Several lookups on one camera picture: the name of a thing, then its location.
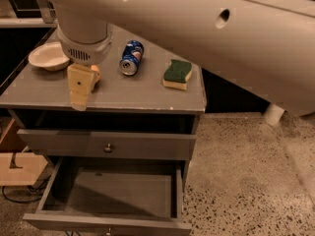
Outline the white gripper with vents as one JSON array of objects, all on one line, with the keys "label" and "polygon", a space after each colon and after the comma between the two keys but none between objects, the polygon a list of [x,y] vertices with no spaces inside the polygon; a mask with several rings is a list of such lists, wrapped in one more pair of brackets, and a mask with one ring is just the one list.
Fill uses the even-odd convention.
[{"label": "white gripper with vents", "polygon": [[70,103],[75,110],[87,109],[88,99],[93,90],[95,75],[88,66],[101,63],[111,48],[112,26],[107,26],[105,33],[106,37],[99,42],[79,43],[67,37],[61,28],[57,29],[64,54],[74,62],[67,68],[67,77]]}]

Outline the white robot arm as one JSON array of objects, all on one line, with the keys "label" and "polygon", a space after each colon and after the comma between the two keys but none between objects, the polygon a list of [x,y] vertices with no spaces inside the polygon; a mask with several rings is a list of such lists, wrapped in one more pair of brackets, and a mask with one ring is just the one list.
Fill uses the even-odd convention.
[{"label": "white robot arm", "polygon": [[315,115],[310,0],[48,0],[58,18],[107,21],[292,114]]}]

